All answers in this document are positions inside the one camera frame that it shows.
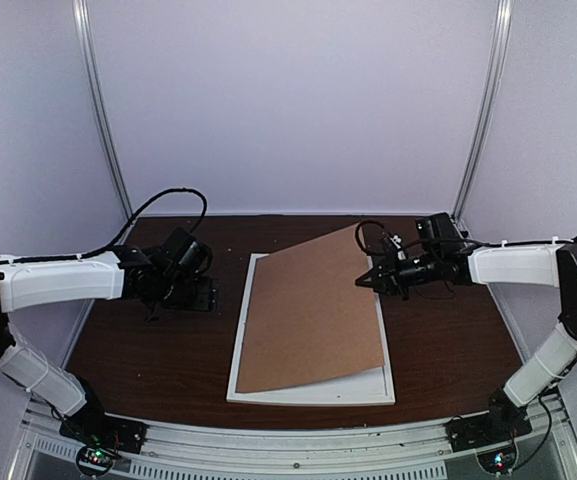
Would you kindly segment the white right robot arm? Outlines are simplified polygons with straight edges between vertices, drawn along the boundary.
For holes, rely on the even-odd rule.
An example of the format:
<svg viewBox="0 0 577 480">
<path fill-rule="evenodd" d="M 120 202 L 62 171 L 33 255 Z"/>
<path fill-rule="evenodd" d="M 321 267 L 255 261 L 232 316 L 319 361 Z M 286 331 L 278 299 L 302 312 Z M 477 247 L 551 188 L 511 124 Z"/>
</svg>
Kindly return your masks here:
<svg viewBox="0 0 577 480">
<path fill-rule="evenodd" d="M 481 419 L 487 440 L 503 440 L 519 424 L 518 411 L 577 363 L 577 235 L 572 239 L 485 243 L 462 232 L 422 233 L 412 255 L 397 238 L 385 238 L 372 268 L 355 283 L 382 295 L 408 298 L 412 289 L 441 282 L 484 285 L 506 323 L 517 332 L 522 307 L 542 333 L 523 365 L 490 398 Z"/>
</svg>

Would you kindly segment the white picture frame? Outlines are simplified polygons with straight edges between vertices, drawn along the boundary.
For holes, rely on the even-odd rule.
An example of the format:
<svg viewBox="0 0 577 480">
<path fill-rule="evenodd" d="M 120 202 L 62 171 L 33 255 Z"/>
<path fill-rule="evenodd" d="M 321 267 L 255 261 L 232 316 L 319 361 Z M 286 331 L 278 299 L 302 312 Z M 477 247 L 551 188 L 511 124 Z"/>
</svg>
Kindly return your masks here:
<svg viewBox="0 0 577 480">
<path fill-rule="evenodd" d="M 396 403 L 395 385 L 390 363 L 390 355 L 388 350 L 388 342 L 386 338 L 383 311 L 381 301 L 377 294 L 373 295 L 373 299 L 375 303 L 374 310 L 377 315 L 377 324 L 381 336 L 381 345 L 383 353 L 382 366 L 385 366 L 390 371 L 390 379 L 392 381 L 392 383 L 390 384 L 390 388 L 388 389 L 387 396 L 368 396 L 363 400 L 361 400 L 358 397 L 351 397 L 344 400 L 339 399 L 333 400 L 332 398 L 328 399 L 312 398 L 311 402 L 309 402 L 308 398 L 301 399 L 301 401 L 299 401 L 297 397 L 280 397 L 278 395 L 264 396 L 263 394 L 260 394 L 265 391 L 252 392 L 252 393 L 239 393 L 236 391 L 240 373 L 244 336 L 247 326 L 248 307 L 250 303 L 250 297 L 252 294 L 252 286 L 256 271 L 256 265 L 258 261 L 264 258 L 265 256 L 266 255 L 263 253 L 253 253 L 250 255 L 244 285 L 243 299 L 241 303 L 237 331 L 234 341 L 234 349 L 229 373 L 228 386 L 226 391 L 226 401 L 229 403 L 239 403 L 239 404 L 272 405 L 272 406 L 284 406 L 284 407 L 314 407 L 314 408 L 372 407 L 372 406 L 395 404 Z"/>
</svg>

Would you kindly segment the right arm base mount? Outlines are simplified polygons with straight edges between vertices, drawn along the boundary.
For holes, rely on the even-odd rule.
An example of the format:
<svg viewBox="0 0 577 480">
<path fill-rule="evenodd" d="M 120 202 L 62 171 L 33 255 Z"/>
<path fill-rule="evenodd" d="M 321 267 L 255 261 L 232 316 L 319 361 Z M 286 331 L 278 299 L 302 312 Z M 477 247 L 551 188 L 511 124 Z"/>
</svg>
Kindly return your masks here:
<svg viewBox="0 0 577 480">
<path fill-rule="evenodd" d="M 526 405 L 515 405 L 498 388 L 488 399 L 487 412 L 455 416 L 446 423 L 451 449 L 454 453 L 476 450 L 477 462 L 485 473 L 509 475 L 519 460 L 516 439 L 532 432 L 526 413 Z"/>
</svg>

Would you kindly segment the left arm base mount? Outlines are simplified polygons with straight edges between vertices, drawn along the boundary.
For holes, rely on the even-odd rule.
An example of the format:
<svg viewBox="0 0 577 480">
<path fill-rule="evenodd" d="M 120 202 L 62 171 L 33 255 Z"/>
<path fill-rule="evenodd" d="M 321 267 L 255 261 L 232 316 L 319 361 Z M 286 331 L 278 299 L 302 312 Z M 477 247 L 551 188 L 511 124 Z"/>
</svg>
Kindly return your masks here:
<svg viewBox="0 0 577 480">
<path fill-rule="evenodd" d="M 83 381 L 82 386 L 85 404 L 80 410 L 65 415 L 53 408 L 51 413 L 60 421 L 62 436 L 83 444 L 75 456 L 77 469 L 86 477 L 98 478 L 122 459 L 121 453 L 141 452 L 147 425 L 108 415 L 90 385 Z"/>
</svg>

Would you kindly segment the aluminium corner post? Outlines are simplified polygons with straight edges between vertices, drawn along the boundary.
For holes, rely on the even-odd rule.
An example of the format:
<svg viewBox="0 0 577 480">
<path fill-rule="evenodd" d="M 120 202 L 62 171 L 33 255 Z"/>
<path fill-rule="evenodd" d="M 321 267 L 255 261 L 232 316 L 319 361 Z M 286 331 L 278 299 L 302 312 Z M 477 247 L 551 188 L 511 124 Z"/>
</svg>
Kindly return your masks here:
<svg viewBox="0 0 577 480">
<path fill-rule="evenodd" d="M 88 81 L 95 125 L 101 142 L 105 162 L 109 170 L 112 186 L 121 206 L 123 216 L 128 219 L 133 214 L 133 208 L 119 164 L 111 125 L 104 101 L 101 78 L 94 47 L 88 2 L 85 0 L 73 0 L 72 8 L 74 14 L 75 30 L 79 40 Z"/>
<path fill-rule="evenodd" d="M 474 188 L 477 170 L 482 160 L 487 136 L 492 123 L 494 106 L 502 82 L 507 58 L 513 10 L 514 2 L 512 0 L 499 0 L 497 2 L 481 102 L 469 147 L 466 166 L 452 210 L 452 217 L 459 224 L 464 222 L 468 200 Z"/>
</svg>

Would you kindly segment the right aluminium corner post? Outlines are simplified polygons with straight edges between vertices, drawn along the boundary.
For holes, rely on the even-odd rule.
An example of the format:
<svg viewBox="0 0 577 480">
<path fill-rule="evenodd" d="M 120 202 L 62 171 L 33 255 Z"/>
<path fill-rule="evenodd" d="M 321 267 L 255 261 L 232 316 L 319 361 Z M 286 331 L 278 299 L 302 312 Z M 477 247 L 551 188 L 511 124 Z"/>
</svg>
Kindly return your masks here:
<svg viewBox="0 0 577 480">
<path fill-rule="evenodd" d="M 459 224 L 464 222 L 468 200 L 474 188 L 477 170 L 482 160 L 487 136 L 492 123 L 494 106 L 502 82 L 507 58 L 513 10 L 514 2 L 512 0 L 499 0 L 497 2 L 481 102 L 469 147 L 466 166 L 452 210 L 452 217 Z"/>
</svg>

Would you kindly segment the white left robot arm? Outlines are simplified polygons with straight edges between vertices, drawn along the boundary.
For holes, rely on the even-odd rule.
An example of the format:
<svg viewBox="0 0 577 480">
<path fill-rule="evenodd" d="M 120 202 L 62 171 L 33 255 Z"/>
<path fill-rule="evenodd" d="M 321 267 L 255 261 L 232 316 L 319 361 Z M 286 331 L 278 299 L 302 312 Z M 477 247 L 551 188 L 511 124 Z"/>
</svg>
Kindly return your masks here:
<svg viewBox="0 0 577 480">
<path fill-rule="evenodd" d="M 105 442 L 112 424 L 92 389 L 29 344 L 10 313 L 78 300 L 138 300 L 157 309 L 211 312 L 217 289 L 206 274 L 210 249 L 187 246 L 109 247 L 101 253 L 45 257 L 0 255 L 0 372 L 57 412 L 91 444 Z"/>
</svg>

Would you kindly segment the aluminium front rail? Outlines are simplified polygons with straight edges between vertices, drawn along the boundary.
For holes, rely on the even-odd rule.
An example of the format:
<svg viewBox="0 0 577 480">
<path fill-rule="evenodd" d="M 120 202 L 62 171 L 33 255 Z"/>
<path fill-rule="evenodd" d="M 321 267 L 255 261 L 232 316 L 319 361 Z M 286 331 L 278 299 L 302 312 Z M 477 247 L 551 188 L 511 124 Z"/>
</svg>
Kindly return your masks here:
<svg viewBox="0 0 577 480">
<path fill-rule="evenodd" d="M 241 430 L 149 421 L 142 450 L 106 479 L 489 479 L 483 462 L 511 447 L 512 479 L 577 479 L 577 438 L 558 394 L 528 409 L 532 430 L 456 451 L 446 420 L 329 430 Z"/>
</svg>

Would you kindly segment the left aluminium corner post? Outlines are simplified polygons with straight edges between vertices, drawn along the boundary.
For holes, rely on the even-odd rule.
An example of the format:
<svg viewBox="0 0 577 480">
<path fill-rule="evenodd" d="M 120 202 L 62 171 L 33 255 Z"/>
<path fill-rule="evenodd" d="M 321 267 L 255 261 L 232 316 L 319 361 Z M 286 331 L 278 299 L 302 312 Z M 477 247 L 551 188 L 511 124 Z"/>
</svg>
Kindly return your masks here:
<svg viewBox="0 0 577 480">
<path fill-rule="evenodd" d="M 133 208 L 119 164 L 111 125 L 104 101 L 101 78 L 94 47 L 88 2 L 85 0 L 73 0 L 72 8 L 74 14 L 75 30 L 79 40 L 88 81 L 95 125 L 101 142 L 105 162 L 109 170 L 112 186 L 121 206 L 123 216 L 128 219 L 133 214 Z"/>
</svg>

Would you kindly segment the brown cardboard backing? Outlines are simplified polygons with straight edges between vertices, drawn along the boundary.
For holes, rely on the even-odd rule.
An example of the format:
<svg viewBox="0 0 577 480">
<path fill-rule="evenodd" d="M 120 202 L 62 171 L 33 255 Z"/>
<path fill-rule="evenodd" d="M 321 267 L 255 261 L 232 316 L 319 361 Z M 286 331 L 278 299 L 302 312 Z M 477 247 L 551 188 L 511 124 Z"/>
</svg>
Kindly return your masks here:
<svg viewBox="0 0 577 480">
<path fill-rule="evenodd" d="M 255 263 L 235 390 L 314 385 L 385 364 L 367 256 L 348 226 Z"/>
</svg>

